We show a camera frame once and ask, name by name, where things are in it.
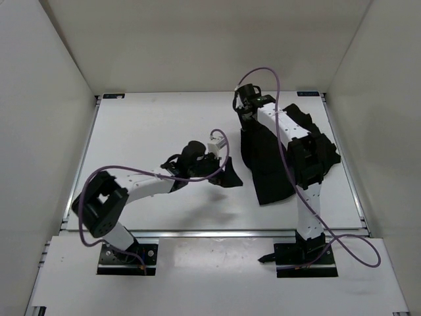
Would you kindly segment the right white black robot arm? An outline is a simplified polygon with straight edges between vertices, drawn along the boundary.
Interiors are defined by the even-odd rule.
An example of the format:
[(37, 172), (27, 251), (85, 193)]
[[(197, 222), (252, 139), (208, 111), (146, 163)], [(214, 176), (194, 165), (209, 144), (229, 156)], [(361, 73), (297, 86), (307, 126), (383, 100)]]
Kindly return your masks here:
[(326, 247), (320, 192), (326, 173), (341, 160), (336, 146), (296, 104), (279, 109), (275, 98), (253, 84), (235, 89), (232, 107), (241, 125), (241, 156), (259, 204), (297, 196), (295, 242), (259, 261), (307, 267)]

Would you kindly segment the black pleated skirt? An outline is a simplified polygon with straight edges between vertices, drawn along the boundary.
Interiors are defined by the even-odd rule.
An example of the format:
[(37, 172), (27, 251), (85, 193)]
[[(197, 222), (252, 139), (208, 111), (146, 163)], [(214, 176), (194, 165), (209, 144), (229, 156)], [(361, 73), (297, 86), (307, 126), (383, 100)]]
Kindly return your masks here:
[[(309, 132), (320, 133), (320, 129), (312, 121), (310, 114), (302, 112), (292, 103), (283, 109), (299, 126)], [(295, 194), (282, 163), (276, 136), (254, 119), (245, 124), (245, 130), (240, 130), (241, 157), (245, 166), (251, 171), (259, 205), (268, 205), (283, 201)], [(326, 146), (324, 175), (341, 162), (336, 145), (322, 134)]]

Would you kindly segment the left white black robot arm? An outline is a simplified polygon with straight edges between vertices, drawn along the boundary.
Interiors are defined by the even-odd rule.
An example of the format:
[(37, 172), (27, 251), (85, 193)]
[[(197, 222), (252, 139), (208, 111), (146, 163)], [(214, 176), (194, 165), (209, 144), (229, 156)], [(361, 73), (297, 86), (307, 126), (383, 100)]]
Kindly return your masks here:
[(242, 186), (232, 158), (221, 159), (219, 152), (228, 148), (223, 137), (211, 138), (207, 145), (190, 141), (179, 154), (170, 156), (151, 172), (129, 172), (118, 178), (105, 169), (90, 177), (72, 203), (81, 227), (92, 237), (110, 247), (123, 264), (143, 265), (146, 252), (129, 230), (120, 223), (123, 209), (129, 203), (157, 194), (170, 194), (189, 182), (206, 180), (222, 188)]

